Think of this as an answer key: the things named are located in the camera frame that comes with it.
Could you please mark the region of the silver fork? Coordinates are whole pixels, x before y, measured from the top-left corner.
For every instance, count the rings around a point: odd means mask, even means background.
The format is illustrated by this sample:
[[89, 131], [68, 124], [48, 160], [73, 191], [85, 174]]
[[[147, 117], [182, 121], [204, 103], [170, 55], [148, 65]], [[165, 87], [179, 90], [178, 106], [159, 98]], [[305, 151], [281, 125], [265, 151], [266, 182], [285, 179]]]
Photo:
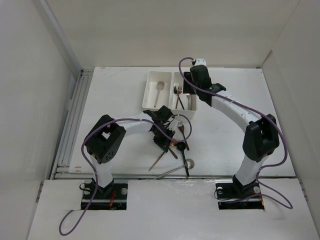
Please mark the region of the silver fork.
[[196, 104], [195, 95], [192, 94], [192, 95], [190, 96], [190, 110], [191, 110], [191, 111], [194, 111], [194, 110], [195, 110], [195, 104]]
[[192, 96], [188, 93], [188, 94], [186, 94], [186, 98], [187, 98], [187, 104], [188, 104], [187, 109], [191, 110], [191, 108], [192, 108]]

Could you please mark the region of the brown spoon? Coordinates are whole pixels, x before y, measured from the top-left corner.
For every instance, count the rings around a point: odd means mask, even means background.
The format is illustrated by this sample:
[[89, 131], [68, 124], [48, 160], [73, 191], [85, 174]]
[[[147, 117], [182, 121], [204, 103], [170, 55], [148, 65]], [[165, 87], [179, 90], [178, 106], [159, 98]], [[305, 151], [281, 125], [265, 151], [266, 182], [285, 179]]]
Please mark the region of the brown spoon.
[[[181, 132], [183, 138], [185, 139], [186, 136], [185, 136], [185, 127], [184, 127], [184, 125], [183, 125], [183, 124], [179, 125], [179, 126], [178, 126], [178, 129], [179, 129], [179, 131]], [[188, 142], [185, 140], [184, 143], [185, 143], [186, 149], [189, 151], [190, 148], [189, 148]]]

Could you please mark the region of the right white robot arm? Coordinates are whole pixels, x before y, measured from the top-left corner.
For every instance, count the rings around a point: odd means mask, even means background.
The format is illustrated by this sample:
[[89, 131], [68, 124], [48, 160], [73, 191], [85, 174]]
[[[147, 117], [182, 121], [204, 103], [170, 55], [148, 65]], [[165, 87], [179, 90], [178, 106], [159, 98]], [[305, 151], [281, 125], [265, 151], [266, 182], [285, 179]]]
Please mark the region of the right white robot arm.
[[198, 98], [210, 107], [222, 112], [244, 132], [242, 149], [244, 159], [239, 170], [232, 177], [232, 193], [243, 197], [256, 182], [265, 160], [279, 147], [276, 119], [238, 102], [226, 87], [212, 83], [208, 68], [204, 64], [194, 65], [185, 77], [179, 67], [184, 83], [192, 88]]

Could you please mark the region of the beige spoon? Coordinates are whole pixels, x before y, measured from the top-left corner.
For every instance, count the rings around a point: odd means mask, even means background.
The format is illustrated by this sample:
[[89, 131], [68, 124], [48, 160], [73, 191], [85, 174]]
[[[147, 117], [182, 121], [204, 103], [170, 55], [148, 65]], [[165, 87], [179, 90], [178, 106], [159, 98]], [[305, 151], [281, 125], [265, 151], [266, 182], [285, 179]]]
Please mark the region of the beige spoon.
[[165, 83], [163, 81], [158, 81], [157, 85], [156, 85], [156, 89], [157, 89], [157, 93], [156, 93], [156, 97], [155, 97], [155, 101], [154, 101], [154, 105], [153, 107], [156, 108], [159, 102], [159, 98], [160, 98], [160, 94], [162, 92], [162, 90], [164, 90], [165, 88]]

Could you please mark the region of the copper fork long handle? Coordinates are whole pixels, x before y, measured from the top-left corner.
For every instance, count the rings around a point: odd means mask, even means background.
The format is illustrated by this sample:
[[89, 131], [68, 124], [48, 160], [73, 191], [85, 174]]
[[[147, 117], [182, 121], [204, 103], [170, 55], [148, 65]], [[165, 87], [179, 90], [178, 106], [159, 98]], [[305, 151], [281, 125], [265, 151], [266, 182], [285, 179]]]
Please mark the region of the copper fork long handle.
[[177, 101], [180, 103], [182, 109], [184, 110], [185, 108], [184, 108], [184, 105], [183, 105], [182, 100], [181, 100], [181, 98], [180, 98], [180, 94], [182, 93], [182, 88], [181, 88], [181, 85], [180, 85], [180, 84], [178, 84], [178, 85], [175, 86], [174, 92], [175, 92], [175, 94], [177, 95]]

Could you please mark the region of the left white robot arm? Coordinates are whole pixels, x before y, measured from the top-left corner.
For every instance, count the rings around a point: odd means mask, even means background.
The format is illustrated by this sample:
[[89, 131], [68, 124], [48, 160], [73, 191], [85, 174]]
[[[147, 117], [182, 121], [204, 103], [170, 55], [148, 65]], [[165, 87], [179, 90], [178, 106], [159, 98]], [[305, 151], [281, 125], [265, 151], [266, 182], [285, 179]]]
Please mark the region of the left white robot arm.
[[114, 188], [111, 173], [111, 160], [118, 152], [125, 137], [151, 132], [153, 142], [164, 152], [169, 150], [170, 143], [178, 127], [179, 120], [166, 106], [159, 110], [144, 110], [138, 115], [114, 119], [103, 115], [85, 137], [81, 146], [87, 151], [93, 163], [94, 178], [89, 185], [100, 198], [107, 198]]

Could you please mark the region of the black spoon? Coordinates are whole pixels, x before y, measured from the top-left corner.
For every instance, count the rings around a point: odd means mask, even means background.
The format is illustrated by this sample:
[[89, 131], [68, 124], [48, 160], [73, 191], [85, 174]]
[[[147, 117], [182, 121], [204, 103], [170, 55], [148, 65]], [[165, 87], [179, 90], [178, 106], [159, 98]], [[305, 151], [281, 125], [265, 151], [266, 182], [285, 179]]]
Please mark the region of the black spoon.
[[176, 145], [176, 148], [181, 152], [182, 160], [183, 160], [183, 164], [184, 164], [184, 168], [185, 168], [185, 172], [186, 172], [186, 177], [188, 178], [190, 176], [190, 174], [189, 174], [188, 164], [187, 164], [187, 160], [186, 160], [186, 156], [185, 156], [186, 144], [182, 141], [178, 142]]

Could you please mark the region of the black fork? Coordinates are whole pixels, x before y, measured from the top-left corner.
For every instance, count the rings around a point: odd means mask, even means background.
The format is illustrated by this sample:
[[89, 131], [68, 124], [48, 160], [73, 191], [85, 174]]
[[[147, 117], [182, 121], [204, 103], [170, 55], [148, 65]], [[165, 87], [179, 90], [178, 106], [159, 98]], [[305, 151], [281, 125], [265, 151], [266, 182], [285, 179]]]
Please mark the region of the black fork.
[[185, 108], [184, 108], [184, 105], [183, 105], [182, 100], [180, 98], [180, 94], [183, 93], [183, 85], [182, 84], [175, 85], [173, 88], [173, 93], [177, 96], [175, 108], [177, 109], [178, 103], [180, 103], [182, 109], [184, 110]]

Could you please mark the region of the copper spoon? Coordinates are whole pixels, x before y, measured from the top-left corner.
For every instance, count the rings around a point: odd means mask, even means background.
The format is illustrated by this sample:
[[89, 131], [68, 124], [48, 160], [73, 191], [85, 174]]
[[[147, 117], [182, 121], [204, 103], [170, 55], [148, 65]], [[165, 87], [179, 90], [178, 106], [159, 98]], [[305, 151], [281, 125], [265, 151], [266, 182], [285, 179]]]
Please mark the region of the copper spoon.
[[[169, 147], [175, 147], [177, 145], [177, 142], [175, 141], [171, 141], [170, 144], [169, 144]], [[154, 167], [155, 165], [161, 160], [161, 158], [166, 154], [167, 152], [164, 151], [160, 154], [160, 156], [155, 160], [155, 162], [151, 165], [151, 167], [148, 169], [148, 171], [150, 172]]]

